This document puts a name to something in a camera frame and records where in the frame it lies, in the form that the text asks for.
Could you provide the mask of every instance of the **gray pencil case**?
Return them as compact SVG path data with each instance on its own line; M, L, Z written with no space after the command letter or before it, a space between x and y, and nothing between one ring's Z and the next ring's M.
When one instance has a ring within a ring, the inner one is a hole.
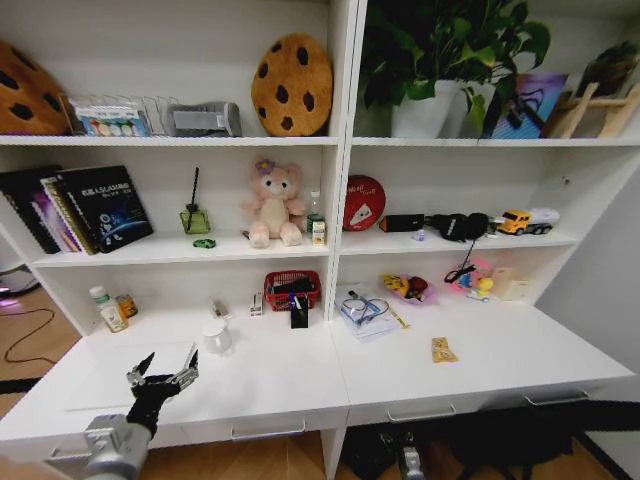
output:
M231 102L169 105L164 129L172 137L241 137L240 111Z

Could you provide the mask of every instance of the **red basket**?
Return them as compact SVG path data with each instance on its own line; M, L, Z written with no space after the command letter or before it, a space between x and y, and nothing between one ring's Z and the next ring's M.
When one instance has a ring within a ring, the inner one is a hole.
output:
M318 299L320 298L320 292L322 286L320 285L320 277L316 272L307 270L288 270L286 272L272 272L264 278L264 296L271 305L271 309L274 312L284 312L290 310L289 308L289 294L288 293L272 293L274 285L284 285L287 283L295 282L301 278L307 277L314 286L314 289L310 292L296 293L298 298L304 298L305 294L309 299L309 309L312 309Z

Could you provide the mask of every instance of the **white cup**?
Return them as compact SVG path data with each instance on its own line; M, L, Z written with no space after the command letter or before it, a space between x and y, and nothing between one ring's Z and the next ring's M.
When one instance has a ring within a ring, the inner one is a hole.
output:
M207 320L202 325L202 343L213 354L222 355L231 347L231 333L227 322L221 318Z

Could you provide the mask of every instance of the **black book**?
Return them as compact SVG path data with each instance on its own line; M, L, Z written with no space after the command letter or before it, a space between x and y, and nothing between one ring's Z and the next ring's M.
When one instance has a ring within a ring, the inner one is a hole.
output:
M58 179L101 252L153 233L124 166L61 170Z
M36 210L35 195L43 195L41 178L55 175L58 166L32 168L0 174L0 189L45 253L57 253L60 247L51 235L43 216Z

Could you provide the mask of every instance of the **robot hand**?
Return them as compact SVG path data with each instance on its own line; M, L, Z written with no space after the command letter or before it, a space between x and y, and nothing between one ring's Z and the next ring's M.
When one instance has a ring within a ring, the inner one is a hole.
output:
M101 415L84 432L91 449L85 468L90 480L135 480L147 458L148 444L158 429L164 402L198 378L198 351L190 354L185 367L175 375L144 377L154 354L127 373L136 398L129 414Z
M177 395L198 378L198 351L196 350L188 364L175 375L152 375L144 377L151 365L152 353L133 370L127 373L136 401L127 415L127 422L137 423L149 429L151 437L158 429L158 415L164 402Z

